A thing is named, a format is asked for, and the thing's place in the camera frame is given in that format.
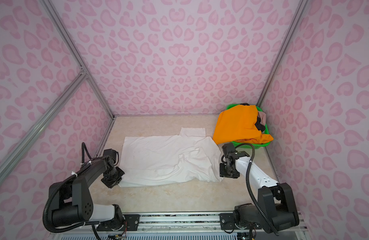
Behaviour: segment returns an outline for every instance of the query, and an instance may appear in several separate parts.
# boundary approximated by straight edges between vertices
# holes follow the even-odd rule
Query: heart pattern
[[[0,239],[47,239],[42,211],[48,187],[79,170],[81,142],[95,153],[109,121],[83,82],[0,187]]]
[[[173,114],[255,104],[298,1],[53,3],[114,113]]]
[[[369,1],[312,1],[262,108],[312,239],[369,239]]]
[[[78,71],[37,1],[0,1],[0,161]]]

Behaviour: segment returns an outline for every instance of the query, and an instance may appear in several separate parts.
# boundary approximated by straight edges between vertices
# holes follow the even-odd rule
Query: green plastic laundry basket
[[[232,108],[232,107],[235,107],[236,105],[239,105],[239,104],[230,104],[230,105],[228,105],[227,106],[227,108],[226,108],[226,110],[227,109],[230,109],[230,108]],[[263,112],[262,111],[262,109],[260,108],[260,107],[258,107],[258,106],[255,106],[257,109],[258,109],[258,111],[260,111],[260,112]],[[264,130],[264,133],[265,134],[269,134],[269,130],[268,130],[268,128],[267,128],[267,124],[265,124],[264,125],[264,127],[266,128],[265,130]],[[265,146],[268,146],[269,144],[270,144],[270,142],[268,142],[268,143],[264,143],[264,144],[254,144],[253,143],[253,146],[254,146],[254,148],[255,149],[258,149],[258,148],[260,148],[260,147],[265,147]],[[241,142],[232,142],[233,144],[234,144],[234,146],[238,146],[239,144],[241,144]],[[241,147],[243,147],[243,148],[251,148],[251,146],[249,146],[249,145],[243,145],[243,146],[241,146]]]

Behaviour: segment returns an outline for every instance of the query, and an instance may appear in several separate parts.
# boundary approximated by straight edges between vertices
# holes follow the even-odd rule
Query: orange cloth
[[[268,143],[274,138],[270,134],[262,134],[255,127],[258,110],[254,105],[236,105],[219,114],[213,140],[216,144],[224,142]]]

